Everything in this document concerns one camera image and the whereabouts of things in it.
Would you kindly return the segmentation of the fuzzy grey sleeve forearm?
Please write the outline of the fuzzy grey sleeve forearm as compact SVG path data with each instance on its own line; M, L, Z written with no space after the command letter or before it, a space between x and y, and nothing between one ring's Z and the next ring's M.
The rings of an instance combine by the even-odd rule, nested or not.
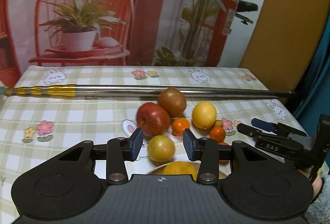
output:
M309 223L329 223L329 175L321 177L321 180L320 192L306 213Z

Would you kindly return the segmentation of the person's right hand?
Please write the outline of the person's right hand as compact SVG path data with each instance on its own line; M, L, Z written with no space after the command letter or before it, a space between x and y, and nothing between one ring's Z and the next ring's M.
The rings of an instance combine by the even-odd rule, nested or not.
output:
M310 177L310 174L307 173L306 171L303 171L303 170L299 170L298 171L300 173L302 173L303 175L305 175L307 178ZM316 179L313 181L312 183L312 186L313 186L313 199L316 198L316 196L320 193L320 191L322 190L322 186L323 186L323 180L322 178L318 175L316 177Z

